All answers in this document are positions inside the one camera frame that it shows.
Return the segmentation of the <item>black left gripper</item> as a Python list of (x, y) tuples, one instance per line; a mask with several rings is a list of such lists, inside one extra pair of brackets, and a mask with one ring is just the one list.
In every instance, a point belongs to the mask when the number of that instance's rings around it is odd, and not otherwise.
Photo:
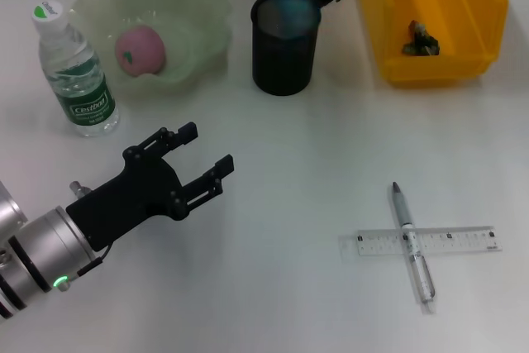
[(177, 131), (161, 127), (136, 148), (124, 152), (125, 166), (118, 176), (66, 208), (93, 250), (109, 246), (150, 217), (182, 220), (223, 193), (222, 180), (235, 170), (231, 155), (183, 186), (163, 160), (170, 151), (197, 137), (194, 122)]

